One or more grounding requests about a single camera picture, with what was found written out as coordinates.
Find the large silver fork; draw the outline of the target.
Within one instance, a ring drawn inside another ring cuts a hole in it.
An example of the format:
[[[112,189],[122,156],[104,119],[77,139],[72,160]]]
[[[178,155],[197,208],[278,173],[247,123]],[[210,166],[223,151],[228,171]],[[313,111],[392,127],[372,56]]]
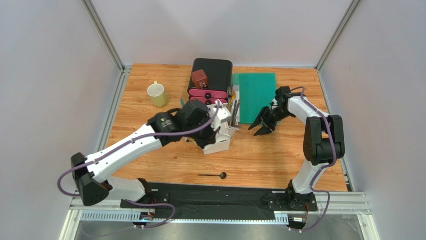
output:
[[[228,95],[228,103],[231,103],[232,98],[233,98],[233,96],[234,96],[234,89],[233,89],[233,86],[230,86],[230,87],[228,88],[227,95]]]

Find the white perforated utensil caddy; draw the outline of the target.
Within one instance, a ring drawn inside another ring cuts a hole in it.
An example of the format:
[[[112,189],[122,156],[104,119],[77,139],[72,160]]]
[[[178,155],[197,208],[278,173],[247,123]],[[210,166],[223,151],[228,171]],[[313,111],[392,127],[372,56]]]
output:
[[[209,143],[204,147],[203,153],[205,155],[224,152],[230,149],[231,140],[238,129],[231,126],[234,117],[233,113],[228,109],[228,105],[228,103],[223,103],[221,100],[216,100],[214,104],[207,106],[210,118],[212,119],[210,128],[215,133],[215,143]]]

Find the black and pink drawer box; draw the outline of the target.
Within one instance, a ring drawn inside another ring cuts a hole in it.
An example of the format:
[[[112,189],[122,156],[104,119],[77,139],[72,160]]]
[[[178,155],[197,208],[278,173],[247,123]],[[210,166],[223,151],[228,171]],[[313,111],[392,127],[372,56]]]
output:
[[[204,70],[208,77],[208,87],[196,89],[192,83],[192,72]],[[194,60],[187,88],[189,100],[198,100],[212,105],[216,100],[228,103],[228,89],[233,86],[233,63],[224,59],[197,58]]]

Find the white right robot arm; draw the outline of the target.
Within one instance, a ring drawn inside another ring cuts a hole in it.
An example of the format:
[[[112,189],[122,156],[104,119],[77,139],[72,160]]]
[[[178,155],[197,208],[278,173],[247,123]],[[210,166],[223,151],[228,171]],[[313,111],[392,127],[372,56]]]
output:
[[[255,136],[269,135],[279,122],[293,117],[305,126],[303,154],[305,161],[297,176],[285,190],[284,204],[298,210],[313,203],[318,180],[345,155],[343,119],[329,115],[314,106],[305,96],[305,88],[283,86],[276,90],[274,100],[263,107],[249,127],[261,128]]]

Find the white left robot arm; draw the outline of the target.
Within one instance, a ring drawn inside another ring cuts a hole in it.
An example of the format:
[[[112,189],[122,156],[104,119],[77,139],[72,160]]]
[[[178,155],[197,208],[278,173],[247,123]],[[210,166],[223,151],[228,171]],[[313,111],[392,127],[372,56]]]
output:
[[[139,157],[183,138],[193,139],[202,150],[218,145],[220,131],[231,118],[232,114],[219,100],[210,106],[191,100],[182,108],[156,114],[134,133],[104,150],[88,156],[76,153],[71,157],[71,169],[78,196],[86,207],[104,200],[143,199],[150,193],[145,180],[117,178],[113,174]]]

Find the teal cutting mat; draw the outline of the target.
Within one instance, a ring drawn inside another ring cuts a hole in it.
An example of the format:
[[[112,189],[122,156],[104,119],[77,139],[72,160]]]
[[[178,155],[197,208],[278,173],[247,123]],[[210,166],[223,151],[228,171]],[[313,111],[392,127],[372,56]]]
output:
[[[240,124],[253,124],[263,107],[269,107],[275,98],[277,79],[275,73],[235,73],[233,86],[239,93]]]

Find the brown relay block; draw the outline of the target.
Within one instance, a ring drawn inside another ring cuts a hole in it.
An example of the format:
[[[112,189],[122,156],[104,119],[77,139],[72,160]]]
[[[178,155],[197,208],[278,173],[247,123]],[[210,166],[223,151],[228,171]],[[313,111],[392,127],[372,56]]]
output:
[[[206,89],[209,85],[209,79],[203,69],[191,73],[191,81],[196,89]]]

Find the yellow-green mug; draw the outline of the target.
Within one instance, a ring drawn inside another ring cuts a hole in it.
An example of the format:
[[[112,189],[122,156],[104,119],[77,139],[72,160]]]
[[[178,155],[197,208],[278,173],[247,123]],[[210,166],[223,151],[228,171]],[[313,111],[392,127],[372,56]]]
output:
[[[168,98],[165,92],[165,87],[155,81],[147,89],[147,94],[155,107],[162,108],[166,106]]]

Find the black small spoon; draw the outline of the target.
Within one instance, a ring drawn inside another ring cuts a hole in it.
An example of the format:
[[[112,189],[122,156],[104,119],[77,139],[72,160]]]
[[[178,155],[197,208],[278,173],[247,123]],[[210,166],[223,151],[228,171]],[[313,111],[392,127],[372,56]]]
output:
[[[222,172],[220,174],[199,174],[198,176],[199,177],[219,177],[222,180],[227,178],[227,174],[225,172]]]

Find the black mounting rail base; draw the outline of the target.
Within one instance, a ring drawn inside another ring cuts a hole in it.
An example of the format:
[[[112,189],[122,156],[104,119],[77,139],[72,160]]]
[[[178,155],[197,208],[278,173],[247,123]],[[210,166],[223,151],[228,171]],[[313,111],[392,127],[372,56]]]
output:
[[[160,204],[156,218],[167,218],[176,208],[175,220],[273,220],[274,212],[317,212],[313,193],[284,189],[149,183],[140,203]]]

